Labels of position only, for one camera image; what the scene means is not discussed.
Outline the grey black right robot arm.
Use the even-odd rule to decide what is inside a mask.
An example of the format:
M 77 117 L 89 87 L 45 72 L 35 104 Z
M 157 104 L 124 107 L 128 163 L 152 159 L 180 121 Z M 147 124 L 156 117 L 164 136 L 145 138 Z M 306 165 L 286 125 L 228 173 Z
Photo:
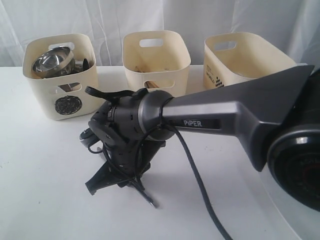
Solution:
M 86 182 L 91 194 L 140 178 L 178 131 L 236 137 L 253 168 L 268 166 L 278 185 L 320 208 L 320 72 L 295 66 L 265 77 L 173 97 L 163 90 L 86 93 L 104 99 L 81 137 L 101 142 L 106 162 Z

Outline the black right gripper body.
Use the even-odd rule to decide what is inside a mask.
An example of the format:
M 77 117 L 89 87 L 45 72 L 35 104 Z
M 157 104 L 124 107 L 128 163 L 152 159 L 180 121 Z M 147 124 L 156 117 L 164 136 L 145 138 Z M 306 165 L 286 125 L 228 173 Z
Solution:
M 116 184 L 120 188 L 129 186 L 131 183 L 125 176 L 131 179 L 135 176 L 141 178 L 150 169 L 153 157 L 160 148 L 165 146 L 165 141 L 152 140 L 144 141 L 140 148 L 138 148 L 138 142 L 135 140 L 124 149 L 105 146 L 104 156 L 113 165 L 110 170 L 115 177 L 120 179 Z

